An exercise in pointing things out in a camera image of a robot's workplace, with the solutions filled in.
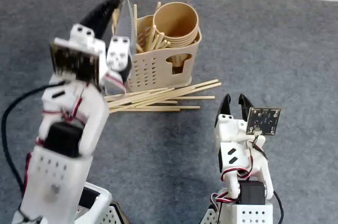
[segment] pile of chopsticks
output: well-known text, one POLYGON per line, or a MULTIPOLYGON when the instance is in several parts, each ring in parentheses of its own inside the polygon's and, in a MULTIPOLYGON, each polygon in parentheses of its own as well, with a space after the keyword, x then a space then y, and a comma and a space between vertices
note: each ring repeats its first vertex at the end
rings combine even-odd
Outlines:
POLYGON ((127 94, 105 96, 110 113, 118 111, 180 111, 181 109, 200 109, 201 106, 179 106, 178 100, 207 100, 215 96, 186 96, 195 92, 222 85, 218 79, 183 88, 158 88, 127 94))
MULTIPOLYGON (((157 9, 159 9, 161 6, 162 6, 162 2, 160 2, 160 1, 157 2, 155 11, 157 9)), ((138 32, 137 32, 137 5, 136 4, 134 4, 133 11, 134 11, 133 13, 134 13, 135 32, 136 32, 136 36, 138 36, 138 32)), ((155 32, 156 32, 156 25, 153 25, 150 29, 144 50, 142 49, 142 47, 138 44, 138 42, 136 40, 136 50, 137 50, 137 52, 143 53, 143 52, 146 52, 146 51, 164 49, 164 48, 167 48, 168 45, 170 45, 169 41, 163 40, 164 32, 161 32, 160 34, 157 34, 156 36, 155 36, 155 32)))

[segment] black cable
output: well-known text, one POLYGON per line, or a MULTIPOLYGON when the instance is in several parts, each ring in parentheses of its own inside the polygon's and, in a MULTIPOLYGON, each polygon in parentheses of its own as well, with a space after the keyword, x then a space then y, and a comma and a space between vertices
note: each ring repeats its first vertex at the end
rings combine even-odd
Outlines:
POLYGON ((217 219, 217 222, 216 222, 216 224, 218 224, 218 223, 219 223, 219 221, 220 221, 220 217, 221 217, 221 211, 222 211, 222 205, 223 205, 223 202, 221 202, 221 207, 220 207, 220 211, 219 211, 219 213, 218 213, 218 219, 217 219))
POLYGON ((268 156, 266 155, 266 153, 262 149, 260 149, 256 144, 253 144, 252 147, 256 149, 259 153, 261 153, 265 159, 268 159, 268 156))
POLYGON ((38 216, 35 219, 30 219, 24 212, 21 210, 21 205, 18 208, 18 212, 21 214, 23 220, 21 222, 18 222, 17 224, 23 224, 23 223, 28 223, 28 222, 35 222, 36 224, 40 224, 43 217, 38 216))
POLYGON ((257 143, 258 140, 258 135, 255 135, 255 139, 253 140, 252 144, 255 145, 257 143))
POLYGON ((41 91, 44 91, 47 88, 58 87, 58 86, 61 86, 61 85, 64 85, 64 84, 65 84, 65 81, 61 81, 61 82, 56 83, 56 84, 41 86, 39 88, 33 89, 33 90, 29 91, 29 92, 26 92, 23 95, 21 95, 20 97, 16 98, 8 106, 8 108, 5 110, 4 114, 2 115, 2 119, 1 119, 2 147, 3 147, 3 151, 4 151, 4 154, 5 154, 6 161, 7 161, 8 165, 10 166, 13 175, 15 176, 15 179, 16 179, 18 185, 19 185, 19 188, 20 188, 22 196, 24 194, 23 181, 22 181, 22 178, 20 177, 20 174, 19 174, 17 168, 14 165, 14 162, 13 162, 12 157, 10 155, 10 152, 8 150, 8 142, 7 142, 7 134, 6 134, 6 122, 7 122, 8 115, 15 108, 15 106, 18 105, 23 99, 25 99, 25 98, 27 98, 27 97, 29 97, 31 95, 34 95, 36 93, 39 93, 41 91))
POLYGON ((284 219, 284 210, 283 210, 283 206, 281 204, 281 200, 280 200, 280 198, 279 198, 279 196, 278 196, 278 194, 277 194, 276 191, 274 191, 274 195, 275 195, 275 197, 276 197, 276 199, 278 201, 279 208, 280 208, 280 218, 279 218, 278 224, 281 224, 283 222, 283 219, 284 219))

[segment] wooden chopstick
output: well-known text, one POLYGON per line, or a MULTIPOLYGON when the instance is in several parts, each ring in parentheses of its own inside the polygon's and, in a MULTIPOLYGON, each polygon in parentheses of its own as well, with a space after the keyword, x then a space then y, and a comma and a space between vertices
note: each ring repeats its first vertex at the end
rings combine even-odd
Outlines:
POLYGON ((159 39, 159 34, 156 35, 154 41, 152 42, 152 45, 149 48, 150 51, 152 51, 155 48, 155 45, 157 44, 158 39, 159 39))
POLYGON ((149 90, 142 90, 142 91, 136 91, 136 92, 130 92, 130 93, 125 93, 125 94, 117 94, 117 95, 111 95, 111 96, 105 96, 105 100, 109 101, 109 99, 114 99, 116 97, 122 97, 122 96, 133 96, 133 95, 138 95, 138 94, 142 94, 145 92, 158 92, 158 91, 162 91, 168 88, 154 88, 154 89, 149 89, 149 90))
POLYGON ((215 96, 178 96, 172 98, 172 100, 211 100, 215 99, 215 96))
POLYGON ((157 97, 157 98, 154 98, 154 99, 149 100, 149 101, 140 102, 137 107, 145 107, 145 106, 148 106, 148 105, 151 105, 151 104, 155 104, 155 103, 162 101, 162 100, 168 100, 168 99, 172 99, 174 97, 192 94, 192 93, 202 91, 202 90, 205 90, 205 89, 218 87, 220 85, 222 85, 222 83, 218 82, 218 83, 215 83, 215 84, 211 84, 211 85, 208 85, 208 86, 195 88, 195 89, 181 90, 181 91, 178 91, 178 92, 175 92, 176 90, 174 90, 174 91, 171 91, 170 93, 167 93, 166 95, 162 95, 161 97, 157 97))
POLYGON ((156 10, 158 10, 161 6, 162 6, 162 2, 161 1, 157 2, 156 10))
POLYGON ((161 32, 159 34, 159 38, 157 40, 157 44, 155 45, 155 50, 158 49, 160 46, 161 46, 161 43, 162 43, 162 40, 163 40, 163 37, 164 37, 164 32, 161 32))
POLYGON ((178 103, 177 101, 172 101, 172 100, 157 102, 157 104, 177 104, 177 103, 178 103))
POLYGON ((155 35, 155 31, 156 31, 156 25, 152 26, 152 29, 150 30, 149 33, 149 37, 148 37, 148 41, 147 41, 147 46, 146 46, 146 51, 149 51, 150 46, 152 45, 153 39, 154 39, 154 35, 155 35))
POLYGON ((143 53, 144 52, 144 50, 142 49, 141 46, 139 46, 138 43, 136 43, 136 50, 138 51, 138 53, 143 53))
MULTIPOLYGON (((186 91, 189 91, 189 90, 193 90, 195 88, 198 88, 198 87, 203 87, 203 86, 207 86, 207 85, 210 85, 210 84, 213 84, 213 83, 217 83, 218 82, 218 79, 215 79, 215 80, 209 80, 209 81, 206 81, 206 82, 202 82, 202 83, 198 83, 198 84, 194 84, 194 85, 191 85, 191 86, 187 86, 187 87, 184 87, 184 88, 179 88, 179 89, 176 89, 174 91, 171 91, 171 94, 173 95, 176 95, 176 96, 173 96, 173 97, 178 97, 178 96, 182 96, 183 94, 181 93, 185 93, 186 91)), ((167 93, 163 93, 163 94, 159 94, 157 95, 155 98, 158 99, 158 98, 161 98, 161 97, 166 97, 167 96, 167 93)))
POLYGON ((163 109, 163 108, 167 108, 167 107, 173 107, 173 108, 177 108, 177 109, 200 109, 201 106, 147 106, 147 107, 152 107, 154 109, 163 109))
POLYGON ((120 100, 109 102, 108 105, 110 107, 114 107, 114 106, 118 106, 118 105, 128 104, 130 102, 136 102, 136 101, 142 100, 142 98, 144 98, 144 97, 152 97, 154 95, 163 94, 163 93, 172 91, 173 89, 174 88, 168 88, 168 89, 165 89, 165 90, 159 91, 157 93, 153 93, 153 94, 146 92, 146 93, 143 93, 143 94, 140 94, 140 95, 135 95, 135 96, 131 96, 131 97, 127 97, 127 98, 123 98, 123 99, 120 99, 120 100))
POLYGON ((136 36, 136 43, 137 43, 137 5, 134 4, 134 27, 135 27, 135 36, 136 36))
POLYGON ((170 44, 171 44, 171 42, 170 42, 170 41, 167 41, 167 42, 161 47, 161 49, 167 48, 170 44))
POLYGON ((117 8, 112 13, 112 25, 114 27, 114 33, 115 33, 116 26, 117 26, 117 21, 118 21, 119 15, 120 15, 120 9, 117 8))
POLYGON ((163 40, 162 43, 158 46, 159 49, 163 48, 167 44, 167 40, 163 40))
POLYGON ((154 111, 154 112, 177 112, 180 111, 180 109, 176 109, 176 108, 162 108, 162 109, 154 109, 154 108, 129 108, 129 109, 125 109, 125 110, 116 110, 116 109, 111 109, 110 113, 115 113, 118 111, 131 111, 131 112, 138 112, 138 111, 154 111))

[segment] paper cup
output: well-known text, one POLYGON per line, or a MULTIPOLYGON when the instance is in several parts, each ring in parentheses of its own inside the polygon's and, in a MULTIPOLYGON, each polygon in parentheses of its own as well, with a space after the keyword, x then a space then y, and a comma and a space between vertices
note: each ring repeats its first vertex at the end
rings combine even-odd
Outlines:
POLYGON ((161 6, 154 14, 153 24, 157 34, 164 32, 169 47, 184 47, 196 38, 199 18, 196 10, 183 2, 171 2, 161 6))

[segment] circuit board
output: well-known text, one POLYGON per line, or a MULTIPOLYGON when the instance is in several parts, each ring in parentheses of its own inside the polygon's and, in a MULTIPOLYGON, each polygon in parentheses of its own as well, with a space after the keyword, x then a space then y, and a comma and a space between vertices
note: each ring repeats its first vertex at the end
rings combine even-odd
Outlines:
POLYGON ((56 75, 99 85, 99 56, 55 42, 50 44, 50 51, 56 75))
POLYGON ((274 135, 279 120, 279 108, 253 108, 249 110, 247 135, 261 131, 261 135, 274 135))

